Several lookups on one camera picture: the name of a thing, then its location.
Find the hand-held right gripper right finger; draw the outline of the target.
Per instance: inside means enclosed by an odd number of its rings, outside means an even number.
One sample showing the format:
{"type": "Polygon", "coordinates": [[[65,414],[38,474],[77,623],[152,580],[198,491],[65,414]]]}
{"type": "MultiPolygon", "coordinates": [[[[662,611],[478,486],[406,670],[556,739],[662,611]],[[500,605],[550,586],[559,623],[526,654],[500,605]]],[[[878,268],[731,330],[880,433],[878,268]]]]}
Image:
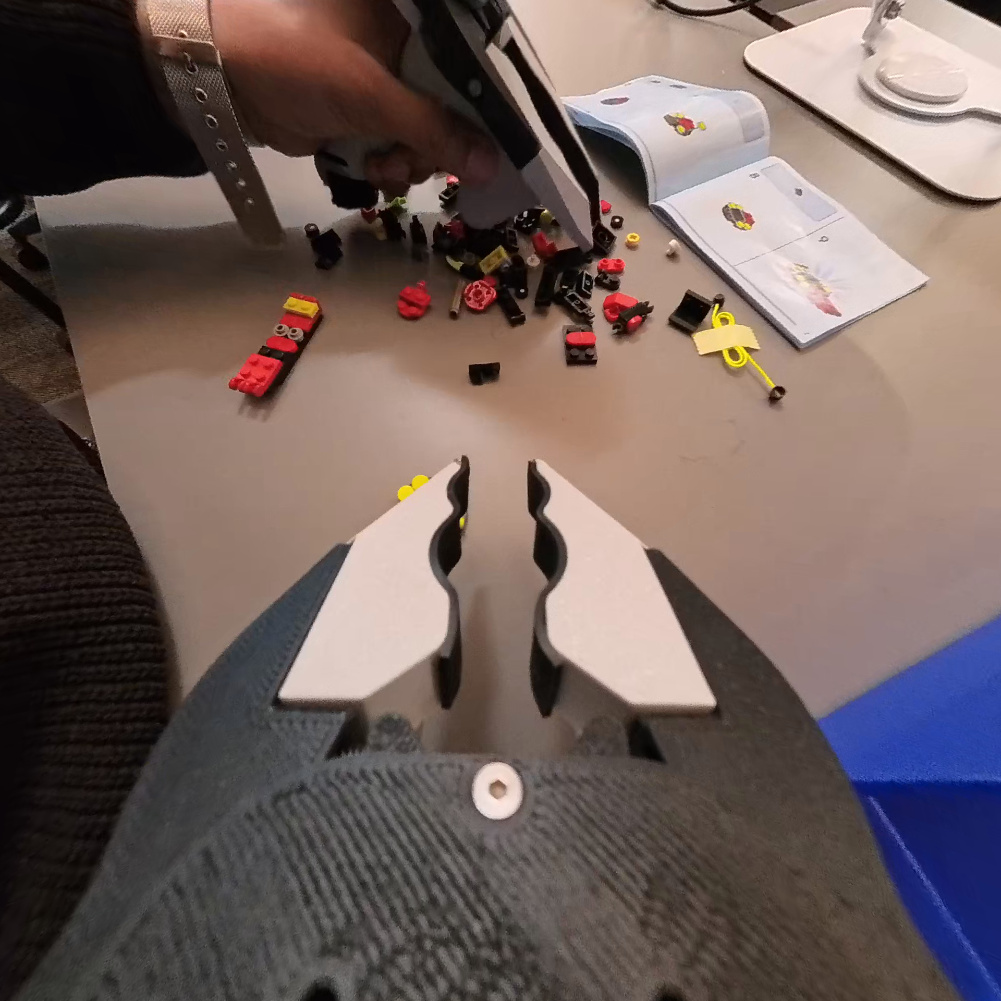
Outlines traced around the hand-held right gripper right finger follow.
{"type": "Polygon", "coordinates": [[[646,546],[541,459],[528,465],[532,559],[544,576],[530,681],[544,719],[703,718],[718,701],[646,546]]]}

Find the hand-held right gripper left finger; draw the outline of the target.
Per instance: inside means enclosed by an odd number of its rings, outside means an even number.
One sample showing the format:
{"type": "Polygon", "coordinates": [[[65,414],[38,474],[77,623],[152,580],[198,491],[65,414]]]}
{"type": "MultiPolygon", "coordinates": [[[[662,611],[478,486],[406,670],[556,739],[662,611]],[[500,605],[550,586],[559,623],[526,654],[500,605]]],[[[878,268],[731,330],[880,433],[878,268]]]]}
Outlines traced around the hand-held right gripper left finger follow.
{"type": "Polygon", "coordinates": [[[457,591],[469,457],[369,524],[344,559],[277,691],[298,710],[384,716],[419,729],[453,707],[461,682],[457,591]]]}

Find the round black lego plate assembly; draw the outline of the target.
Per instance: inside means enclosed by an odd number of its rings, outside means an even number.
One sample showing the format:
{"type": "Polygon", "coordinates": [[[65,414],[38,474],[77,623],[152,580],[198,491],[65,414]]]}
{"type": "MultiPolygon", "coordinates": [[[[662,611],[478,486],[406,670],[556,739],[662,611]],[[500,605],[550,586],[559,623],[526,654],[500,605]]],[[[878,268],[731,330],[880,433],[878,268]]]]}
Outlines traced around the round black lego plate assembly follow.
{"type": "MultiPolygon", "coordinates": [[[[407,498],[413,496],[419,489],[428,484],[431,478],[423,473],[415,475],[409,482],[404,483],[400,486],[396,492],[396,498],[400,503],[406,500],[407,498]]],[[[468,524],[468,515],[463,514],[459,518],[459,531],[465,532],[468,524]]]]}

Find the person's left forearm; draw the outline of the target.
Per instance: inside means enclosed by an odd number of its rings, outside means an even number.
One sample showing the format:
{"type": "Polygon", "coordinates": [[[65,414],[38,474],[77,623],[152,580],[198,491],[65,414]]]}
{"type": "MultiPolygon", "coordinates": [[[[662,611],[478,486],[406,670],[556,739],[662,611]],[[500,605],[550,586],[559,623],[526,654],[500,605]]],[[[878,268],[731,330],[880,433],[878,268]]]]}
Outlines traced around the person's left forearm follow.
{"type": "Polygon", "coordinates": [[[148,74],[132,1],[1,3],[1,194],[206,167],[148,74]]]}

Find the pile of lego pieces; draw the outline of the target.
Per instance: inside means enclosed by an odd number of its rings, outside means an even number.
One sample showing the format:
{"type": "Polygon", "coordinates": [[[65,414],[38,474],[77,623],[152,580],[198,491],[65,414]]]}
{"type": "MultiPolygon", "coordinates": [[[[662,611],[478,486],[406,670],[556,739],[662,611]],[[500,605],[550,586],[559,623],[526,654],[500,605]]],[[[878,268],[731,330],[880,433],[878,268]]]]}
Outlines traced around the pile of lego pieces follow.
{"type": "Polygon", "coordinates": [[[496,302],[489,309],[475,313],[463,305],[460,315],[481,315],[497,308],[510,326],[519,326],[528,318],[522,305],[532,296],[535,310],[557,306],[572,319],[591,323],[594,292],[620,292],[624,262],[595,259],[612,250],[615,242],[614,233],[603,224],[594,228],[592,249],[585,250],[559,247],[557,219],[541,206],[523,210],[491,228],[476,229],[457,212],[459,187],[457,176],[446,176],[437,196],[443,214],[432,227],[409,210],[404,196],[362,207],[358,214],[376,238],[408,241],[414,260],[428,260],[432,254],[441,257],[456,283],[460,277],[468,282],[483,278],[494,282],[496,302]]]}

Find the red black lego clip piece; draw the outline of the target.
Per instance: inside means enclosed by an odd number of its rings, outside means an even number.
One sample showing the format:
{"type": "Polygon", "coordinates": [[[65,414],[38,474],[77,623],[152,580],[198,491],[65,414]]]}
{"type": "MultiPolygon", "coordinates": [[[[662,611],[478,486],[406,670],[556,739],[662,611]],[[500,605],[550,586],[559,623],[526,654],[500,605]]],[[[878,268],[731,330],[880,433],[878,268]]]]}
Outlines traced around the red black lego clip piece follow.
{"type": "Polygon", "coordinates": [[[618,338],[636,333],[653,311],[649,301],[618,291],[608,294],[603,303],[604,317],[611,325],[612,335],[618,338]]]}

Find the black lego slope piece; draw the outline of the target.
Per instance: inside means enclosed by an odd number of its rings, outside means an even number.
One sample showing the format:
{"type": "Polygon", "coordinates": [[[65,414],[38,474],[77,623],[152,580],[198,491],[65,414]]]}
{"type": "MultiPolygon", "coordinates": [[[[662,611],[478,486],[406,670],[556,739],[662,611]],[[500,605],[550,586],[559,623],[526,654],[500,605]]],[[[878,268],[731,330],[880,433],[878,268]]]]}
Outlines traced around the black lego slope piece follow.
{"type": "Polygon", "coordinates": [[[668,317],[669,326],[687,335],[698,332],[716,307],[725,303],[725,294],[716,294],[707,298],[688,289],[682,295],[678,306],[668,317]]]}

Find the lego instruction booklet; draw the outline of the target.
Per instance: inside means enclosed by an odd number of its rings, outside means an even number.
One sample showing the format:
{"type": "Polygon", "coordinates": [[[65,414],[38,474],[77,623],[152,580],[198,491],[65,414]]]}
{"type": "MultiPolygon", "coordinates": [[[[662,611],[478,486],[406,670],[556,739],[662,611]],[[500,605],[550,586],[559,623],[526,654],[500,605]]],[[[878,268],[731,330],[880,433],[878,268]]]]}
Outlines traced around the lego instruction booklet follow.
{"type": "Polygon", "coordinates": [[[649,207],[805,349],[929,277],[785,160],[750,92],[647,75],[569,96],[573,123],[630,148],[649,207]]]}

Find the red black lego strip assembly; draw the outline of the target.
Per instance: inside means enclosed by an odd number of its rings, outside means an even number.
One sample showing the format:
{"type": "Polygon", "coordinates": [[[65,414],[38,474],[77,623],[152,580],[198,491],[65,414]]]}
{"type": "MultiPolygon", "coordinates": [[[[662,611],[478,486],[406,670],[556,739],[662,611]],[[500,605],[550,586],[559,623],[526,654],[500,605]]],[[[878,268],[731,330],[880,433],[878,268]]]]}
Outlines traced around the red black lego strip assembly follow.
{"type": "Polygon", "coordinates": [[[303,356],[323,320],[318,299],[289,295],[282,316],[265,342],[244,360],[228,382],[232,392],[262,399],[276,394],[303,356]]]}

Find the person's left hand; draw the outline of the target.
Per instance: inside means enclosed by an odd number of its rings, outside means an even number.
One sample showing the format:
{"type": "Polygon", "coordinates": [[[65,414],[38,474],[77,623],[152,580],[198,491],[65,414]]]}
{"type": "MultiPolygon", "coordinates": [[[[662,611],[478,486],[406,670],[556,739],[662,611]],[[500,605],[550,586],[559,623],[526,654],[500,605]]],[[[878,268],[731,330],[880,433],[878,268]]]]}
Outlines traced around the person's left hand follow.
{"type": "Polygon", "coordinates": [[[394,2],[217,1],[212,36],[251,135],[302,157],[359,140],[362,175],[388,197],[436,173],[491,182],[494,144],[398,67],[410,34],[394,2]]]}

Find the beige tape strip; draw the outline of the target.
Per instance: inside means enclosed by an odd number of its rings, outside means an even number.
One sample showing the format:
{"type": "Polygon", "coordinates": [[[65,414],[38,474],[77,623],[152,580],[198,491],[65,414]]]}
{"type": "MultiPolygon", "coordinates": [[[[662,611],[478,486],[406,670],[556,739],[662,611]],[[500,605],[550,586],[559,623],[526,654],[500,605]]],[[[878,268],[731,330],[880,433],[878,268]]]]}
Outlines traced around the beige tape strip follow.
{"type": "Polygon", "coordinates": [[[701,357],[738,348],[760,349],[757,335],[745,324],[728,323],[703,329],[692,335],[692,341],[701,357]]]}

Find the person's black knit sweater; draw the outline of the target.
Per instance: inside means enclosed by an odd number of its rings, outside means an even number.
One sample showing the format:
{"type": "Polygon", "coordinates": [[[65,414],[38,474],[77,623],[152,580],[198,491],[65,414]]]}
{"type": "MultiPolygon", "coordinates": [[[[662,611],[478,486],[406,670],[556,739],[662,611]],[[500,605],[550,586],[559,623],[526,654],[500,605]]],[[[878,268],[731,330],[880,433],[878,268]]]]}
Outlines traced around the person's black knit sweater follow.
{"type": "Polygon", "coordinates": [[[71,432],[1,386],[1,997],[82,898],[167,716],[142,553],[71,432]]]}

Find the white stand base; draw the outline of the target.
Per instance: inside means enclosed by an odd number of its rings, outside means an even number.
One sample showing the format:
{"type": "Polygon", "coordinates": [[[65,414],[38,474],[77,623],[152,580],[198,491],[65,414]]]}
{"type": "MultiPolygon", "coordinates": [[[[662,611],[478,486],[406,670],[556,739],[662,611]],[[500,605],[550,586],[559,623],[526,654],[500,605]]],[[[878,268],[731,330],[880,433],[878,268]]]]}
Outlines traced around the white stand base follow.
{"type": "Polygon", "coordinates": [[[1000,197],[999,66],[862,2],[750,43],[744,65],[940,192],[1000,197]]]}

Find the blue storage bin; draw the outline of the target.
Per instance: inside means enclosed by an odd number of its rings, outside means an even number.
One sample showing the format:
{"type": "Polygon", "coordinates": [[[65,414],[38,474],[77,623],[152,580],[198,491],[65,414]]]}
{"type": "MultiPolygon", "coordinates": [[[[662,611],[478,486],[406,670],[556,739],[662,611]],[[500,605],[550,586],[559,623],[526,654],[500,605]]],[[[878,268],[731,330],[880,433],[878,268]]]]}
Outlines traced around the blue storage bin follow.
{"type": "Polygon", "coordinates": [[[1000,619],[820,719],[963,999],[1000,998],[1000,619]]]}

